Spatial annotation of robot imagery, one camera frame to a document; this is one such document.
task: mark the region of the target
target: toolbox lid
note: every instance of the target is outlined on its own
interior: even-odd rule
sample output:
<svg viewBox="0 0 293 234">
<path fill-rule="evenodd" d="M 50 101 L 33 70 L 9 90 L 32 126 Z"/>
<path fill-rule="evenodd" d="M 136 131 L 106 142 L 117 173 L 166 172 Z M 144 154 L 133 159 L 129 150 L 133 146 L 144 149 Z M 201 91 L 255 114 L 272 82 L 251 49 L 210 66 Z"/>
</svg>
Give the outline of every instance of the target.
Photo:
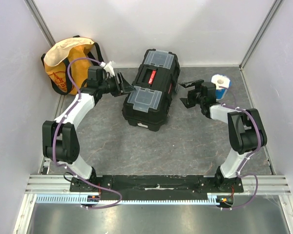
<svg viewBox="0 0 293 234">
<path fill-rule="evenodd" d="M 151 50 L 148 52 L 144 64 L 170 69 L 173 59 L 174 55 L 166 51 Z"/>
<path fill-rule="evenodd" d="M 148 112 L 149 108 L 157 109 L 162 92 L 134 86 L 136 91 L 129 95 L 128 103 L 133 104 L 133 109 L 142 112 Z"/>
</svg>

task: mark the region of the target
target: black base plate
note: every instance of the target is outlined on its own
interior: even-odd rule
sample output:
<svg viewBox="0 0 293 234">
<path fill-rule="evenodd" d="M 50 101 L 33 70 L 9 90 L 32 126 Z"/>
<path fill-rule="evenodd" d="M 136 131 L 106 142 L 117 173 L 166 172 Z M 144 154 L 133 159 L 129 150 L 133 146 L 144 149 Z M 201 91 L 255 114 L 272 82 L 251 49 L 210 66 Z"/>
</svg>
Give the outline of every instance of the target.
<svg viewBox="0 0 293 234">
<path fill-rule="evenodd" d="M 102 175 L 97 176 L 95 183 L 120 192 L 123 200 L 201 200 L 207 199 L 207 193 L 232 192 L 231 184 L 216 188 L 213 177 L 203 175 Z M 233 186 L 236 193 L 243 192 L 241 180 Z M 73 177 L 70 191 L 98 192 L 98 189 Z M 119 197 L 102 190 L 101 199 L 117 200 Z"/>
<path fill-rule="evenodd" d="M 243 185 L 242 185 L 242 179 L 236 178 L 235 182 L 228 182 L 223 183 L 219 187 L 215 187 L 214 185 L 214 177 L 204 177 L 199 176 L 199 184 L 200 188 L 199 191 L 201 193 L 231 193 L 232 192 L 232 186 L 234 188 L 235 193 L 243 193 Z"/>
</svg>

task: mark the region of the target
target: black toolbox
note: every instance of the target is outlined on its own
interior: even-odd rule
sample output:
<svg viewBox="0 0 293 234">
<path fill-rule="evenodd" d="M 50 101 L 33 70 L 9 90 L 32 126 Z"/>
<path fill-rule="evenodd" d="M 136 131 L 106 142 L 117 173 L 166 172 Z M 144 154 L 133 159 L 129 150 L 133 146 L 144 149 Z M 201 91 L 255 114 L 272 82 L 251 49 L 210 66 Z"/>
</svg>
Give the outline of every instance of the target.
<svg viewBox="0 0 293 234">
<path fill-rule="evenodd" d="M 147 50 L 126 97 L 123 116 L 132 126 L 158 131 L 167 122 L 172 92 L 178 88 L 180 66 L 172 52 Z"/>
</svg>

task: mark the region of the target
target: black cable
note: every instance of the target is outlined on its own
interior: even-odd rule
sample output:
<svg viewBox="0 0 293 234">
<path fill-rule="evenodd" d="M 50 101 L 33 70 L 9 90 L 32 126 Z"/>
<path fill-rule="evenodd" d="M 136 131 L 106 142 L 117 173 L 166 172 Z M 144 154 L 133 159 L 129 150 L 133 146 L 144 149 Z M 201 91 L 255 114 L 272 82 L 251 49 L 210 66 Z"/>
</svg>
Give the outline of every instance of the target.
<svg viewBox="0 0 293 234">
<path fill-rule="evenodd" d="M 66 174 L 69 174 L 69 175 L 71 175 L 71 176 L 73 176 L 73 174 L 71 174 L 70 172 L 65 172 L 65 173 L 63 174 L 64 179 L 65 179 L 66 181 L 68 181 L 68 182 L 71 183 L 72 181 L 71 181 L 70 179 L 68 179 L 68 178 L 65 177 Z"/>
</svg>

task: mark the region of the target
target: gray mat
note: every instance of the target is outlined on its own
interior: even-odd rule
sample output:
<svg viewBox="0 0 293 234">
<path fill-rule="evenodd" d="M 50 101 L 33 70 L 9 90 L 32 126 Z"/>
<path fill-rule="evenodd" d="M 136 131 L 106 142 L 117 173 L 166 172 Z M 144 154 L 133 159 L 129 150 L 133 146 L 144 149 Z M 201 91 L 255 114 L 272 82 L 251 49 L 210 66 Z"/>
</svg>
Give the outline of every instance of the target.
<svg viewBox="0 0 293 234">
<path fill-rule="evenodd" d="M 137 68 L 117 69 L 132 82 Z M 231 78 L 237 104 L 250 108 L 244 83 L 237 67 L 182 68 L 179 82 L 210 80 L 215 74 Z M 97 174 L 106 175 L 213 175 L 229 151 L 226 124 L 207 119 L 199 106 L 186 109 L 179 100 L 187 96 L 182 87 L 173 98 L 168 124 L 158 132 L 130 126 L 122 115 L 124 97 L 104 95 L 98 105 L 83 119 L 77 129 L 81 156 Z M 67 96 L 64 107 L 74 99 Z M 233 104 L 230 93 L 225 103 Z M 65 170 L 50 166 L 50 174 Z M 242 173 L 271 173 L 265 153 L 261 150 L 248 162 Z"/>
</svg>

